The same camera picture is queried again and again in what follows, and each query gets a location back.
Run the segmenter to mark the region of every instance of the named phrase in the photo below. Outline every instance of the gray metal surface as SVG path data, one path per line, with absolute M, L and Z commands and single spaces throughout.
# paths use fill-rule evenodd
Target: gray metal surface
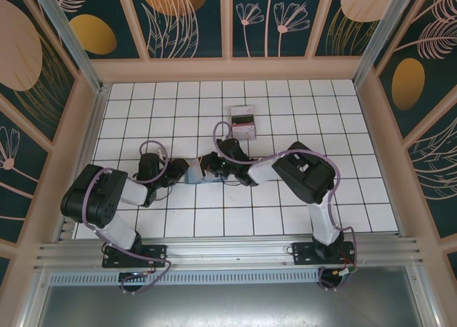
M 416 327 L 402 268 L 362 268 L 337 292 L 315 283 L 157 286 L 138 296 L 114 287 L 51 287 L 41 327 Z

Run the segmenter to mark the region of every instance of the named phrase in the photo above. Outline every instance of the floral wallpaper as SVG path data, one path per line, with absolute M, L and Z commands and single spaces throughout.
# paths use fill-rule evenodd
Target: floral wallpaper
M 233 0 L 233 57 L 304 56 L 320 0 Z
M 0 112 L 0 239 L 18 241 L 47 156 Z

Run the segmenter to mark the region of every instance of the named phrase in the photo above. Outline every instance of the cable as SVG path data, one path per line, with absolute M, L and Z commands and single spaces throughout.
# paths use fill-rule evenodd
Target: cable
M 164 150 L 164 154 L 165 154 L 165 164 L 164 164 L 164 167 L 162 168 L 162 171 L 157 175 L 155 176 L 154 178 L 151 178 L 151 179 L 148 179 L 148 180 L 145 180 L 145 181 L 136 181 L 134 180 L 136 183 L 140 183 L 140 184 L 145 184 L 145 183 L 152 183 L 154 182 L 156 179 L 158 179 L 160 176 L 162 176 L 162 174 L 165 172 L 166 170 L 166 167 L 168 166 L 168 163 L 169 163 L 169 157 L 168 157 L 168 154 L 166 152 L 166 149 L 165 149 L 165 146 L 162 145 L 161 143 L 159 143 L 158 141 L 152 141 L 152 140 L 148 140 L 148 141 L 145 141 L 144 143 L 142 143 L 140 145 L 140 154 L 142 155 L 142 152 L 141 152 L 141 148 L 148 144 L 148 143 L 153 143 L 153 144 L 157 144 L 159 145 L 163 150 Z M 126 278 L 123 279 L 123 281 L 121 282 L 121 290 L 123 293 L 130 293 L 131 295 L 135 295 L 135 293 L 142 293 L 146 290 L 148 290 L 150 287 L 152 287 L 155 283 L 157 283 L 158 281 L 161 280 L 162 277 L 165 276 L 165 274 L 170 271 L 170 268 L 171 268 L 171 262 L 167 259 L 161 259 L 161 258 L 151 258 L 151 257 L 145 257 L 145 256 L 140 256 L 138 254 L 135 254 L 135 253 L 132 253 L 130 251 L 127 251 L 126 249 L 116 245 L 115 243 L 113 243 L 111 240 L 107 239 L 107 237 L 105 237 L 105 235 L 103 235 L 102 233 L 99 233 L 97 231 L 97 229 L 92 226 L 91 224 L 89 224 L 89 222 L 87 221 L 87 203 L 89 202 L 89 197 L 91 195 L 91 192 L 92 192 L 92 189 L 94 188 L 95 186 L 95 183 L 98 181 L 98 179 L 100 178 L 100 176 L 102 174 L 104 174 L 105 172 L 107 171 L 113 171 L 114 169 L 112 168 L 103 168 L 101 169 L 99 172 L 96 173 L 96 175 L 92 178 L 91 182 L 89 183 L 89 185 L 87 186 L 87 190 L 86 190 L 86 193 L 84 194 L 84 199 L 83 199 L 83 206 L 82 206 L 82 212 L 81 212 L 81 217 L 82 217 L 82 221 L 83 221 L 83 224 L 85 225 L 85 227 L 91 229 L 96 236 L 98 236 L 103 242 L 107 243 L 108 246 L 112 247 L 112 248 L 115 248 L 116 250 L 122 252 L 122 253 L 125 253 L 127 256 L 130 256 L 130 257 L 133 257 L 133 258 L 137 258 L 137 259 L 140 259 L 140 260 L 143 260 L 143 261 L 148 261 L 149 263 L 149 266 L 151 266 L 151 262 L 160 262 L 160 263 L 166 263 L 168 264 L 168 266 L 165 268 L 164 271 L 162 271 L 162 273 L 160 275 L 158 275 L 152 282 L 150 282 L 150 284 L 148 285 L 145 285 L 145 286 L 142 286 L 140 289 L 138 289 L 137 291 L 127 291 L 125 288 L 124 288 L 124 284 L 126 281 L 128 281 L 129 279 L 133 279 L 133 278 L 138 278 L 138 277 L 144 277 L 145 275 L 132 275 L 132 276 L 128 276 Z

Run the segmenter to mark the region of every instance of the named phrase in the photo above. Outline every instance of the white tile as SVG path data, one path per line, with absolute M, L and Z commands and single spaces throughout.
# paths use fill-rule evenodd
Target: white tile
M 134 90 L 133 83 L 115 83 L 111 87 L 110 100 L 130 100 Z
M 138 214 L 136 209 L 131 211 L 118 211 L 117 214 L 122 220 L 124 220 L 128 227 L 132 228 L 133 230 L 136 229 L 136 216 Z
M 317 114 L 339 114 L 335 96 L 315 96 Z
M 224 186 L 224 207 L 251 207 L 251 189 L 246 186 Z
M 178 93 L 176 82 L 163 82 L 156 84 L 155 99 L 175 99 Z
M 108 101 L 105 118 L 126 118 L 129 107 L 130 101 Z
M 312 96 L 299 96 L 292 98 L 294 114 L 316 114 L 316 107 Z
M 102 161 L 118 160 L 121 148 L 122 139 L 100 139 L 95 159 Z
M 283 234 L 281 208 L 254 208 L 254 234 L 257 236 Z
M 343 227 L 352 226 L 355 232 L 371 232 L 363 204 L 338 206 L 338 211 Z
M 222 97 L 222 83 L 201 82 L 200 97 Z
M 166 212 L 165 237 L 194 236 L 193 209 L 172 209 Z
M 95 233 L 85 227 L 85 225 L 83 225 L 82 223 L 78 223 L 77 224 L 77 230 L 76 230 L 76 237 L 75 239 L 98 239 L 99 237 L 95 235 Z
M 175 116 L 176 100 L 154 100 L 152 107 L 152 116 L 155 118 L 164 118 L 167 116 Z
M 199 149 L 197 156 L 202 157 L 211 152 L 216 152 L 214 147 L 213 137 L 212 136 L 200 136 L 199 137 Z
M 244 97 L 243 81 L 224 81 L 222 82 L 223 97 Z
M 194 158 L 197 157 L 197 137 L 173 138 L 172 158 Z
M 256 140 L 250 140 L 248 144 L 250 157 L 264 157 L 274 153 L 271 136 L 257 136 Z
M 337 96 L 336 100 L 342 114 L 359 114 L 362 112 L 357 96 Z
M 197 136 L 199 133 L 199 118 L 176 118 L 174 121 L 174 136 Z
M 266 96 L 266 82 L 265 81 L 245 81 L 244 90 L 246 92 L 246 97 Z
M 252 236 L 252 208 L 224 209 L 226 236 Z
M 132 99 L 153 99 L 155 90 L 155 83 L 135 83 Z
M 279 206 L 278 182 L 268 181 L 252 187 L 252 206 Z
M 360 178 L 359 181 L 365 203 L 388 203 L 382 178 Z
M 363 203 L 360 186 L 356 179 L 342 179 L 335 196 L 337 204 Z
M 305 145 L 308 149 L 311 149 L 312 151 L 319 152 L 320 154 L 325 154 L 322 136 L 320 134 L 299 134 L 298 141 L 300 141 L 303 145 Z
M 322 139 L 329 156 L 351 154 L 345 134 L 323 134 Z
M 295 115 L 298 134 L 320 134 L 317 115 Z
M 329 79 L 311 79 L 311 89 L 313 90 L 313 96 L 328 96 L 335 94 Z
M 200 82 L 179 82 L 178 99 L 200 97 Z
M 129 177 L 132 177 L 135 173 L 138 172 L 138 161 L 130 160 L 130 161 L 119 161 L 119 165 L 117 169 L 120 171 L 125 171 L 129 174 Z
M 143 142 L 143 139 L 124 139 L 122 143 L 121 159 L 131 159 L 131 160 L 140 160 L 140 151 L 139 147 Z
M 197 185 L 196 208 L 219 208 L 224 206 L 222 182 Z
M 346 133 L 367 133 L 365 119 L 362 114 L 342 114 Z
M 271 120 L 268 115 L 260 115 L 254 117 L 256 125 L 256 133 L 258 136 L 271 135 Z
M 357 178 L 351 156 L 329 156 L 341 172 L 341 178 Z
M 290 96 L 287 81 L 267 81 L 268 96 Z
M 352 154 L 374 154 L 368 134 L 348 134 L 347 136 Z
M 177 183 L 169 195 L 167 208 L 193 208 L 195 207 L 195 185 Z
M 143 138 L 149 135 L 149 124 L 151 119 L 129 119 L 127 120 L 126 138 Z
M 307 207 L 283 207 L 281 210 L 283 212 L 284 234 L 313 233 Z
M 306 203 L 297 197 L 296 194 L 285 184 L 279 181 L 279 194 L 281 196 L 281 206 L 305 206 Z
M 174 118 L 152 118 L 149 137 L 173 136 Z
M 105 119 L 101 127 L 101 138 L 122 138 L 127 119 Z
M 233 97 L 233 98 L 223 98 L 222 99 L 222 111 L 224 115 L 230 116 L 230 108 L 245 106 L 244 97 Z
M 336 95 L 356 95 L 356 90 L 350 79 L 332 79 Z
M 199 136 L 212 136 L 214 126 L 220 122 L 220 116 L 202 116 L 199 118 Z M 222 136 L 222 126 L 219 126 L 216 131 L 217 136 Z
M 222 99 L 200 99 L 200 116 L 221 116 Z
M 223 235 L 224 210 L 222 208 L 195 210 L 195 236 Z
M 288 82 L 291 96 L 312 96 L 311 85 L 307 79 L 298 79 Z
M 164 229 L 165 210 L 139 210 L 136 231 L 142 238 L 163 238 Z
M 378 161 L 375 155 L 353 156 L 356 165 L 357 176 L 363 177 L 381 177 Z
M 287 150 L 296 141 L 298 141 L 297 136 L 293 135 L 273 136 L 273 146 L 275 153 Z
M 284 97 L 269 97 L 268 102 L 270 103 L 270 114 L 271 115 L 291 115 L 292 103 L 289 96 Z
M 246 97 L 246 105 L 253 107 L 254 115 L 270 114 L 267 97 Z
M 339 115 L 318 115 L 322 134 L 344 133 L 343 122 Z
M 150 118 L 154 100 L 135 100 L 130 104 L 129 118 Z
M 176 116 L 198 116 L 199 99 L 176 100 Z
M 295 121 L 292 115 L 272 116 L 273 134 L 296 134 Z
M 398 230 L 390 204 L 367 204 L 366 211 L 373 232 Z

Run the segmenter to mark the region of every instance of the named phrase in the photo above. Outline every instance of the metal bar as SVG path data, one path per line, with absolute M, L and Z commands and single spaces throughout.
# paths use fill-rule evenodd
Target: metal bar
M 401 18 L 401 14 L 408 4 L 408 1 L 409 0 L 392 0 L 389 4 L 386 13 L 379 21 L 379 24 L 358 63 L 356 72 L 354 73 L 353 82 L 356 89 L 360 88 L 366 75 L 371 70 L 376 57 L 381 52 L 381 49 L 387 42 L 387 39 L 391 35 L 398 20 Z
M 49 20 L 54 28 L 58 31 L 59 36 L 64 41 L 66 47 L 73 56 L 74 61 L 78 64 L 79 68 L 86 76 L 87 81 L 95 92 L 99 92 L 101 88 L 101 80 L 95 72 L 92 63 L 79 43 L 73 29 L 70 26 L 68 19 L 63 11 L 60 9 L 56 0 L 38 0 L 43 7 Z

